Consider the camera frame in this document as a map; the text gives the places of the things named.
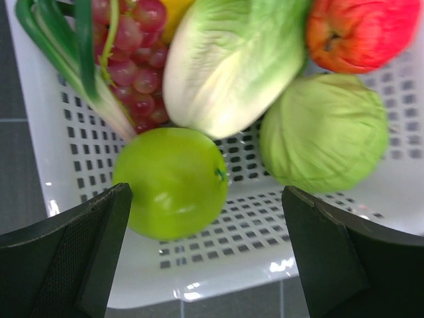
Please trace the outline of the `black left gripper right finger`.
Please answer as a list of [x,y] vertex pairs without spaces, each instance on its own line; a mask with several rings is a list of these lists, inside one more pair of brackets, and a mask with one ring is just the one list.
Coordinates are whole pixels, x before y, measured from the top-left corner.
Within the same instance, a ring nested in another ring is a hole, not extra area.
[[310,317],[422,317],[423,237],[282,192]]

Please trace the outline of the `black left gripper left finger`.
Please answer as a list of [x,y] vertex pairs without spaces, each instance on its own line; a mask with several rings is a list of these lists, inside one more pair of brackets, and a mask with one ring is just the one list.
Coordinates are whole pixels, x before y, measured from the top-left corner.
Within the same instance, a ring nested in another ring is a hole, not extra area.
[[1,316],[104,317],[132,196],[117,184],[1,235]]

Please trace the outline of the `round green cabbage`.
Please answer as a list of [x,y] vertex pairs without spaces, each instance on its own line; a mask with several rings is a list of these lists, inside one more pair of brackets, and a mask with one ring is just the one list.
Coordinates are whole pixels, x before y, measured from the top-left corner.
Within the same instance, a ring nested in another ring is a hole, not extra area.
[[357,76],[300,77],[267,110],[259,145],[265,170],[281,184],[309,193],[349,190],[386,152],[386,108]]

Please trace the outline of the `green apple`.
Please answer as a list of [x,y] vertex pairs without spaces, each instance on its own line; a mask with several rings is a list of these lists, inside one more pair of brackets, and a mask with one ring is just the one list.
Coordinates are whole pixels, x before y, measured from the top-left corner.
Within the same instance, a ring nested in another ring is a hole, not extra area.
[[162,241],[189,237],[211,224],[229,188],[217,145],[183,128],[138,135],[117,156],[112,180],[129,184],[132,191],[129,228]]

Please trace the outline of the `red apple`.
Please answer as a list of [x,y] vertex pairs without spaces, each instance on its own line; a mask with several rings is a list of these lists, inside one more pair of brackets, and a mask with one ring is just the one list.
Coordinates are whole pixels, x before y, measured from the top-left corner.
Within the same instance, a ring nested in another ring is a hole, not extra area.
[[305,40],[320,67],[365,74],[387,64],[414,40],[422,1],[314,1]]

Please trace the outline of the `green spring onion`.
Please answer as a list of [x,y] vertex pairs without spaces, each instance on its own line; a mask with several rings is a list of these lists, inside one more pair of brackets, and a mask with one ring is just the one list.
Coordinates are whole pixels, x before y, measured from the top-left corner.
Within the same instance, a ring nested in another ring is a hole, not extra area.
[[49,62],[124,141],[136,136],[133,122],[113,95],[107,71],[117,33],[119,3],[111,3],[111,30],[99,58],[94,56],[91,1],[17,1],[15,15]]

